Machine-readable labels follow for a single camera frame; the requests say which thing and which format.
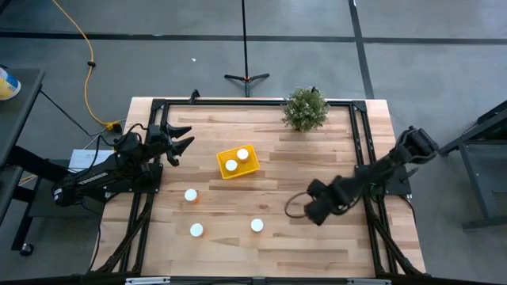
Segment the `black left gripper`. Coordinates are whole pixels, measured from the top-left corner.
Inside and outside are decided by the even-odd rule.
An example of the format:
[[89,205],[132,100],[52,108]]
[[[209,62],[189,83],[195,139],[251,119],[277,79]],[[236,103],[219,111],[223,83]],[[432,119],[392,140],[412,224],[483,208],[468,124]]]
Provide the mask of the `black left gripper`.
[[161,145],[165,149],[167,161],[172,166],[179,166],[177,156],[181,156],[195,138],[191,136],[180,141],[173,141],[173,139],[178,139],[191,130],[190,126],[174,127],[170,124],[160,126],[151,124],[147,129],[147,144]]

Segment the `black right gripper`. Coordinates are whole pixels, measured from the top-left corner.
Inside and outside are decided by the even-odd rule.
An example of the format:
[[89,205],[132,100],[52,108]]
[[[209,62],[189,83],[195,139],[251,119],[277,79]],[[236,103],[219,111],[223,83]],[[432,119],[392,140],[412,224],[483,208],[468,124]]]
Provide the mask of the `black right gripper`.
[[359,199],[359,186],[355,177],[336,176],[329,185],[332,200],[331,207],[324,207],[321,200],[312,200],[304,206],[309,220],[321,226],[329,215],[343,215]]

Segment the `yellow plastic basket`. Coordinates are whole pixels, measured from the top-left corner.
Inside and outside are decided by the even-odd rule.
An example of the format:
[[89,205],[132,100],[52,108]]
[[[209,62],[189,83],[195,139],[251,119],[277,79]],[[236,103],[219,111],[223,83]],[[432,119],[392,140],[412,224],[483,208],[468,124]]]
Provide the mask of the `yellow plastic basket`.
[[[250,152],[250,157],[246,163],[241,163],[237,159],[237,151],[241,148],[246,148]],[[216,155],[217,162],[219,164],[219,170],[224,180],[230,180],[236,177],[244,176],[249,173],[253,173],[260,169],[260,164],[255,153],[254,146],[248,144],[245,146],[236,147],[234,149],[225,150]],[[234,173],[229,173],[225,169],[225,163],[227,160],[234,159],[238,163],[238,170]]]

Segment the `black tripod stand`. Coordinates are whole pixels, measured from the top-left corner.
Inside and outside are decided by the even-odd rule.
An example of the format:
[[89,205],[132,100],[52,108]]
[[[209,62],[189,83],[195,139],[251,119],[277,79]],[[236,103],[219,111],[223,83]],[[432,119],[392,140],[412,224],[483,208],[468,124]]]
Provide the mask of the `black tripod stand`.
[[236,76],[232,74],[225,74],[224,77],[227,80],[240,81],[244,85],[245,97],[250,97],[250,85],[252,82],[259,79],[266,79],[270,77],[269,73],[258,74],[250,76],[249,74],[249,63],[248,63],[248,48],[247,48],[247,35],[246,35],[246,7],[245,0],[241,0],[242,7],[242,44],[243,44],[243,55],[244,55],[244,75]]

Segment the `white paper sheet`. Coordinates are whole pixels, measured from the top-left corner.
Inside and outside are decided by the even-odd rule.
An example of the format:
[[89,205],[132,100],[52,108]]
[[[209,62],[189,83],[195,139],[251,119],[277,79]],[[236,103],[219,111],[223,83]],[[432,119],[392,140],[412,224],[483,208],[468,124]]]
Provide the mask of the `white paper sheet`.
[[92,161],[94,165],[104,162],[111,154],[112,150],[99,150],[97,154],[94,150],[73,150],[68,168],[71,172],[79,172],[90,167]]

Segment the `green potted plant black pot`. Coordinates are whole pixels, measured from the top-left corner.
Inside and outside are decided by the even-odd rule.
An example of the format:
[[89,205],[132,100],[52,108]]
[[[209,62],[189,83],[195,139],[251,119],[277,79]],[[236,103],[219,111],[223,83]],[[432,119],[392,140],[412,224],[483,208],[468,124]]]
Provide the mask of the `green potted plant black pot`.
[[311,93],[311,88],[298,88],[284,98],[281,121],[295,131],[308,132],[322,127],[326,122],[329,105],[320,93]]

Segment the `black equipment stand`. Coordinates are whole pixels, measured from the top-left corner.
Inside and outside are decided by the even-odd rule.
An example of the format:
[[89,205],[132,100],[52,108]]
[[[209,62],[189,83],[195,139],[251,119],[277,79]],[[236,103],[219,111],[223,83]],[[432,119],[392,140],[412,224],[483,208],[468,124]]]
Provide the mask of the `black equipment stand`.
[[442,157],[459,151],[482,217],[464,230],[507,225],[496,195],[507,194],[507,101],[481,115],[470,129],[439,150]]

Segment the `black side desk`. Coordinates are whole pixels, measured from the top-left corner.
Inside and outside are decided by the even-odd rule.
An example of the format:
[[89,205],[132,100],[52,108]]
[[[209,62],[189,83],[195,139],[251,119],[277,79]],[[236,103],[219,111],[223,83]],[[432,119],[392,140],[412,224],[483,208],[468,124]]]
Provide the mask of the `black side desk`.
[[21,91],[7,101],[0,101],[0,225],[12,200],[26,203],[25,213],[11,249],[18,251],[23,257],[28,257],[34,251],[33,245],[25,239],[32,223],[29,212],[36,197],[36,190],[18,184],[21,174],[27,171],[41,179],[58,182],[69,171],[17,145],[41,90],[44,72],[40,69],[8,69],[7,72],[20,81]]

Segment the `yellow white wipes canister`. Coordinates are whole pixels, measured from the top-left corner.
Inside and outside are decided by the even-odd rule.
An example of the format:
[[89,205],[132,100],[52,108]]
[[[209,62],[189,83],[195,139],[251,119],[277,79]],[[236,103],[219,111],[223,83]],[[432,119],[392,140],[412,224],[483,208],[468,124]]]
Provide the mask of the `yellow white wipes canister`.
[[21,83],[12,74],[0,67],[0,101],[7,101],[19,94]]

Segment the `black metal table frame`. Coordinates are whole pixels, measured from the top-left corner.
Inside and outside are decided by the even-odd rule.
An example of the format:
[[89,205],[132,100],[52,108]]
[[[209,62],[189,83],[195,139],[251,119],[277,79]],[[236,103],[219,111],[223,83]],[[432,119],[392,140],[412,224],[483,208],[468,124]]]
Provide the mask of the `black metal table frame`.
[[[356,146],[349,110],[333,107],[309,133],[282,124],[277,103],[171,105],[169,122],[190,126],[195,139],[180,165],[165,165],[147,234],[145,276],[372,277],[375,274],[362,204],[322,226],[300,218],[314,179],[350,176]],[[252,144],[260,169],[224,180],[216,155]],[[187,189],[199,200],[185,200]],[[255,233],[253,219],[264,229]],[[193,237],[194,223],[204,226]]]

